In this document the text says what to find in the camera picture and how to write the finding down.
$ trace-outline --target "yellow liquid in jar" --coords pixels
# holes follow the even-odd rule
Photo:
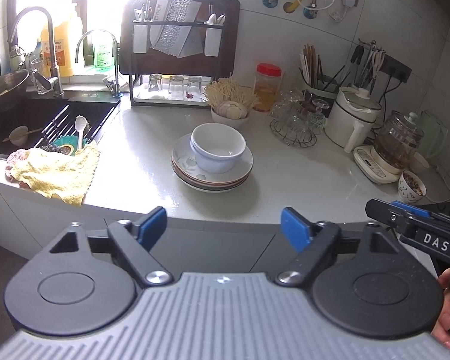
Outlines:
[[[260,102],[253,109],[260,112],[269,112],[275,102],[276,89],[270,85],[257,84],[254,93],[258,96]]]

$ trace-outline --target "yellow cloth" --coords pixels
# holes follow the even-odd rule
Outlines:
[[[16,180],[47,198],[58,196],[65,203],[82,204],[100,156],[95,142],[85,145],[74,157],[37,148],[27,150],[26,155],[10,170]]]

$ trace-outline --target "human hand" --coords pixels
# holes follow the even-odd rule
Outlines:
[[[437,280],[445,291],[442,311],[432,330],[432,335],[450,349],[450,268],[444,271]]]

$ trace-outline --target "yellow detergent bottle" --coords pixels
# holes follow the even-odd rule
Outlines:
[[[70,77],[83,70],[85,65],[83,52],[79,53],[79,62],[75,63],[75,49],[80,37],[83,34],[82,19],[78,17],[75,11],[75,4],[72,5],[72,12],[60,21],[59,25],[54,26],[55,30],[55,53],[56,62],[60,68],[61,77]],[[50,75],[50,43],[48,41],[48,25],[45,24],[42,29],[42,48],[43,58],[48,66],[47,73]]]

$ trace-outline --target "stack of plates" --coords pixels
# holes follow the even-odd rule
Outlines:
[[[253,156],[245,149],[243,156],[226,173],[210,173],[198,167],[195,155],[190,149],[191,134],[180,138],[172,152],[172,168],[175,174],[189,187],[209,193],[230,191],[248,178],[253,166]]]

